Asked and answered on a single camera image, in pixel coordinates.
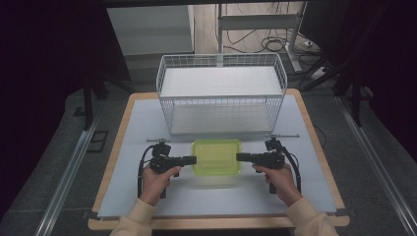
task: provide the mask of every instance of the metal rail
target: metal rail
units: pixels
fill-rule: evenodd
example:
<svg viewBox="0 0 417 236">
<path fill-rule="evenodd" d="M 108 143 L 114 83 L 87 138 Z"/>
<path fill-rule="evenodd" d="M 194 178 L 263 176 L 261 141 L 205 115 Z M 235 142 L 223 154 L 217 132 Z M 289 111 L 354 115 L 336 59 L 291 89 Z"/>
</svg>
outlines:
<svg viewBox="0 0 417 236">
<path fill-rule="evenodd" d="M 35 236 L 51 234 L 55 222 L 59 216 L 59 213 L 61 212 L 62 206 L 68 196 L 68 193 L 77 175 L 77 171 L 83 160 L 84 154 L 86 153 L 89 141 L 92 137 L 92 134 L 94 133 L 101 112 L 101 108 L 102 104 L 99 104 L 97 107 L 97 112 L 94 115 L 94 119 L 92 120 L 89 129 L 82 132 L 80 139 L 77 142 L 77 145 L 73 151 L 73 154 L 70 157 L 64 174 L 62 175 L 61 180 L 59 181 L 59 184 L 51 198 L 51 201 L 49 202 L 49 205 L 46 208 L 42 220 L 39 222 L 37 226 L 37 229 L 34 233 Z"/>
<path fill-rule="evenodd" d="M 367 157 L 372 169 L 374 170 L 375 175 L 377 176 L 378 180 L 380 181 L 380 184 L 386 192 L 389 201 L 391 202 L 402 225 L 404 226 L 405 231 L 410 236 L 416 236 L 417 221 L 412 212 L 412 209 L 406 202 L 405 198 L 402 196 L 401 192 L 396 188 L 392 179 L 389 177 L 386 168 L 384 167 L 381 160 L 378 158 L 378 154 L 369 142 L 365 132 L 362 130 L 362 128 L 356 125 L 355 121 L 350 116 L 350 109 L 349 106 L 346 104 L 346 101 L 344 101 L 340 97 L 337 97 L 336 100 L 339 103 L 343 111 L 343 114 L 350 128 L 353 131 L 354 136 L 358 140 L 362 150 L 365 153 L 365 156 Z"/>
</svg>

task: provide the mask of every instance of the human hand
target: human hand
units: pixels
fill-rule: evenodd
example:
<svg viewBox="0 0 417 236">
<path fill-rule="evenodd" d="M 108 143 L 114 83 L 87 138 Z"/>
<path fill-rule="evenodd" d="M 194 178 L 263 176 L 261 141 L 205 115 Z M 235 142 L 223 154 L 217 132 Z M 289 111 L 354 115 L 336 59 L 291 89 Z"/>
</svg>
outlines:
<svg viewBox="0 0 417 236">
<path fill-rule="evenodd" d="M 276 195 L 290 207 L 292 204 L 303 198 L 294 184 L 291 167 L 284 164 L 280 169 L 269 169 L 261 165 L 253 164 L 252 167 L 265 173 L 265 180 L 272 183 L 276 188 Z"/>
<path fill-rule="evenodd" d="M 169 186 L 169 178 L 180 172 L 180 170 L 180 166 L 175 166 L 165 173 L 157 174 L 149 166 L 145 167 L 142 174 L 142 193 L 139 199 L 151 206 L 155 206 L 159 202 L 162 191 Z"/>
</svg>

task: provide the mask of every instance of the plastic lid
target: plastic lid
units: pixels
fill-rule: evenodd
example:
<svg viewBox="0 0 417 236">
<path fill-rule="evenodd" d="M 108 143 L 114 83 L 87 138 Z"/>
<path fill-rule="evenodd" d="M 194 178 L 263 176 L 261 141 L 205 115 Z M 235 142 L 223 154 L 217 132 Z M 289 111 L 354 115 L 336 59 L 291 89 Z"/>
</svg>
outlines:
<svg viewBox="0 0 417 236">
<path fill-rule="evenodd" d="M 197 157 L 193 171 L 197 175 L 236 175 L 241 164 L 236 160 L 240 152 L 239 140 L 197 140 L 192 154 Z"/>
</svg>

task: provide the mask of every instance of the white wire basket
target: white wire basket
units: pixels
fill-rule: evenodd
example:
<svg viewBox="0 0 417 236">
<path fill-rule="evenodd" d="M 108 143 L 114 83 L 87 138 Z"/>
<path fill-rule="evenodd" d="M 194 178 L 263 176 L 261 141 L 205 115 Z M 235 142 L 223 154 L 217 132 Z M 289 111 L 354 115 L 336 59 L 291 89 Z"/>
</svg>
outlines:
<svg viewBox="0 0 417 236">
<path fill-rule="evenodd" d="M 268 134 L 285 96 L 279 55 L 165 55 L 156 90 L 171 135 Z"/>
</svg>

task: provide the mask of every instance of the white wall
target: white wall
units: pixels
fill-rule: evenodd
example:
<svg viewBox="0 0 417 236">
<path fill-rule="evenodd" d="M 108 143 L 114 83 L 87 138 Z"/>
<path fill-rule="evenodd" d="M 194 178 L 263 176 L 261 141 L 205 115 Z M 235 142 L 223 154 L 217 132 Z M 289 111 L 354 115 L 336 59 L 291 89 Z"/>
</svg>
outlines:
<svg viewBox="0 0 417 236">
<path fill-rule="evenodd" d="M 123 55 L 193 52 L 192 6 L 107 9 Z"/>
</svg>

